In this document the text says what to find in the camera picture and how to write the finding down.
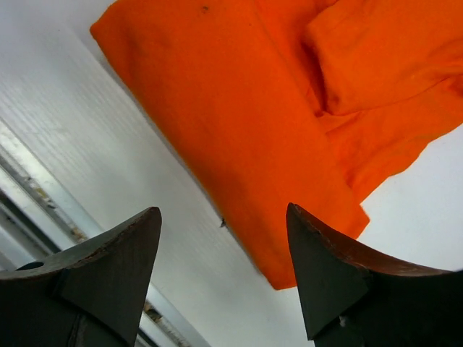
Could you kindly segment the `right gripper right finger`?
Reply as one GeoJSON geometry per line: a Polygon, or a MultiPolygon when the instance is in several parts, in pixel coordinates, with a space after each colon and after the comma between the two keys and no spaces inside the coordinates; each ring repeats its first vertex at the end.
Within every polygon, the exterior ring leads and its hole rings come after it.
{"type": "Polygon", "coordinates": [[[296,204],[289,249],[307,338],[317,346],[460,346],[462,272],[407,262],[296,204]]]}

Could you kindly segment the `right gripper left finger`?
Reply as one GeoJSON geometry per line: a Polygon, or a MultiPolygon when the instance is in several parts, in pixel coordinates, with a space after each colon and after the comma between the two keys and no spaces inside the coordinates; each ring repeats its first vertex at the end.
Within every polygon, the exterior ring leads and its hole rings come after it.
{"type": "Polygon", "coordinates": [[[161,234],[157,207],[1,272],[2,346],[133,346],[161,234]]]}

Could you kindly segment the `orange t-shirt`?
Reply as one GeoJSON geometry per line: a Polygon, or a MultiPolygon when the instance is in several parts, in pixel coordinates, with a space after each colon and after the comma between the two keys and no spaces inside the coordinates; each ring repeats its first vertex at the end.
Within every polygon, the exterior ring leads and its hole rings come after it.
{"type": "Polygon", "coordinates": [[[276,290],[289,203],[356,238],[462,123],[460,1],[116,1],[90,33],[276,290]]]}

